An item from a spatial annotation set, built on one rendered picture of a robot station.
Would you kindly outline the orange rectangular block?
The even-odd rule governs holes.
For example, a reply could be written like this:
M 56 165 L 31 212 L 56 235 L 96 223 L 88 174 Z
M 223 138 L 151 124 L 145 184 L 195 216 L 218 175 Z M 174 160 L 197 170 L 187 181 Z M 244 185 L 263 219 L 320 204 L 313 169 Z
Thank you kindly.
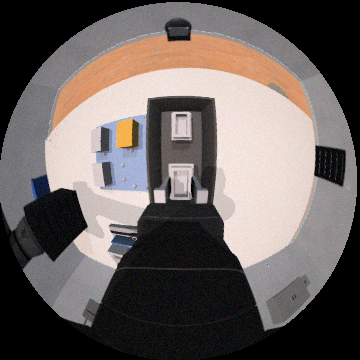
M 117 148 L 139 147 L 139 123 L 134 119 L 117 122 Z

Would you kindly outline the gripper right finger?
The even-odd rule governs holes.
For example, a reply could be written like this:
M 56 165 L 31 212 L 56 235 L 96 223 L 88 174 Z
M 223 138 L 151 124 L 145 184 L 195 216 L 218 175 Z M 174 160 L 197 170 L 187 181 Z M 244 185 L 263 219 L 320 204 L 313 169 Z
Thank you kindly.
M 196 177 L 191 178 L 191 194 L 195 203 L 207 203 L 208 190 L 201 187 Z

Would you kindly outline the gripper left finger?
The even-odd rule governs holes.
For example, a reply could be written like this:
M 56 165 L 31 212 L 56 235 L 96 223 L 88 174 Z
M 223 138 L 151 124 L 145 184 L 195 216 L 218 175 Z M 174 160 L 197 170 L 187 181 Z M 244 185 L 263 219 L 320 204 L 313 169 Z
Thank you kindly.
M 171 176 L 167 176 L 160 188 L 154 190 L 155 203 L 167 203 L 171 194 Z

